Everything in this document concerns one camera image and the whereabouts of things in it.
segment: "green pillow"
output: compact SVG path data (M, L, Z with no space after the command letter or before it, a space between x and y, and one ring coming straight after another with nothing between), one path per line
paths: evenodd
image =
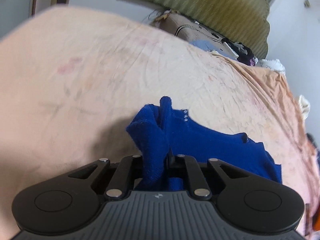
M172 8L234 42L242 42L258 58L268 52L268 0L146 0Z

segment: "beige cushion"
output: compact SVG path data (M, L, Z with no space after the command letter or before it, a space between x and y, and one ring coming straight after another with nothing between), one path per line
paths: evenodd
M170 13L165 20L160 21L159 28L189 43L196 40L208 41L218 52L224 53L229 58L236 59L221 42L224 36L214 33L209 28L206 29L203 25L190 21L185 16Z
M268 52L268 0L146 0L179 10L234 42L251 48L258 58Z

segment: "bed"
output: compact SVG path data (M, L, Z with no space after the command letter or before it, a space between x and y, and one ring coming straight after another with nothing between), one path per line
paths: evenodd
M18 227L14 196L101 157L138 153L125 132L143 105L170 96L211 129L246 132L282 165L306 204L320 195L315 149L286 80L117 15L55 7L0 43L0 239Z

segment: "ribbed gray surface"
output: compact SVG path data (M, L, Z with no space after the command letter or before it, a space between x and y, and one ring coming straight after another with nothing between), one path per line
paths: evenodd
M161 195L133 191L125 200L107 203L97 219L79 231L63 236L39 236L22 231L14 240L304 239L295 231L278 236L245 233L222 220L211 203L193 200L185 191L161 192Z

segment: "blue cloth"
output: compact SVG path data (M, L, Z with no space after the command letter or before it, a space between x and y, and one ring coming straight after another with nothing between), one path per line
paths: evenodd
M194 40L194 41L190 41L190 44L192 44L193 46L196 46L202 50L205 51L210 51L210 50L216 50L217 52L219 52L221 55L237 60L236 57L234 57L233 55L230 55L227 52L222 51L220 48L214 46L210 41L206 41L206 40Z
M218 158L241 169L281 183L281 166L276 165L263 143L249 139L245 133L223 134L193 121L187 110L173 110L171 99L162 97L160 106L145 105L127 127L143 155L143 179L139 189L179 190L182 184L164 177L164 160L174 155L191 155L198 162Z

